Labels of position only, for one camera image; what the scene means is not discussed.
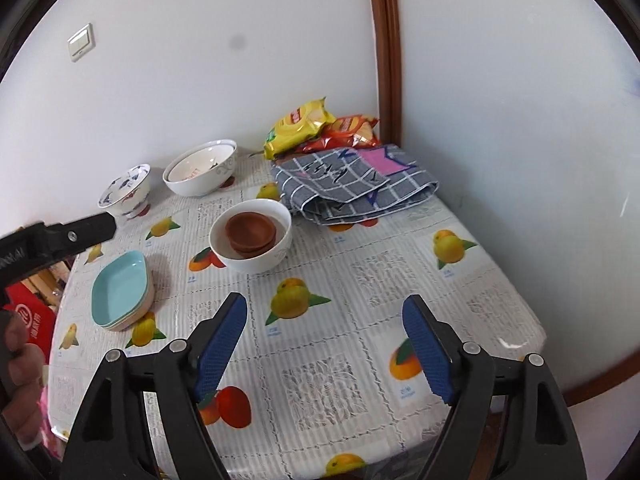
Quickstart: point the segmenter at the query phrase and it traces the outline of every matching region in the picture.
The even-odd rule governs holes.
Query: blue gripper pad
[[[196,402],[202,402],[208,393],[216,391],[242,330],[244,330],[246,313],[246,300],[244,296],[238,294],[198,360],[198,380],[193,389]]]
[[[451,383],[449,358],[412,296],[402,304],[402,324],[431,391],[440,396],[445,404],[452,403],[456,391]]]

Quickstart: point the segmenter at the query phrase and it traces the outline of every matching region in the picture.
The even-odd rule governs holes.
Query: light switch
[[[77,61],[84,54],[89,52],[94,46],[94,29],[91,23],[78,30],[67,40],[71,61]]]

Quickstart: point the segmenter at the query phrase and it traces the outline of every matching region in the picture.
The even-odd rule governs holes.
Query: potato chip packet
[[[273,159],[295,148],[315,137],[325,124],[333,123],[335,117],[324,109],[324,99],[309,101],[275,123],[264,143],[264,158]]]
[[[375,148],[380,141],[373,133],[373,127],[378,124],[375,117],[362,114],[337,118],[327,124],[317,139],[311,139],[300,144],[296,153],[321,152],[332,148]]]

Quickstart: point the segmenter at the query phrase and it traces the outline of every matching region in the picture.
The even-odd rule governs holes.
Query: yellow chip bag
[[[333,123],[335,117],[324,109],[324,99],[309,101],[275,123],[264,143],[264,158],[295,148],[315,137],[325,124]]]

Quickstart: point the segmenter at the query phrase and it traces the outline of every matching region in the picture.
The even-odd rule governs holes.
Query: bowl
[[[124,330],[154,302],[155,289],[145,255],[129,251],[100,271],[91,291],[91,316],[99,326]]]
[[[232,216],[225,225],[231,248],[244,258],[260,256],[276,244],[276,226],[268,216],[245,211]]]
[[[243,212],[256,212],[267,216],[276,227],[275,245],[273,248],[254,256],[243,258],[235,251],[226,236],[226,223],[231,217]],[[214,222],[209,231],[209,245],[222,263],[229,269],[245,274],[258,274],[272,269],[287,255],[291,247],[291,213],[280,202],[269,198],[246,200],[227,209]]]
[[[236,168],[235,141],[212,140],[183,153],[162,173],[169,189],[180,196],[204,196],[216,190]]]
[[[113,180],[98,200],[98,207],[113,216],[134,218],[148,205],[151,190],[148,164],[139,164]]]

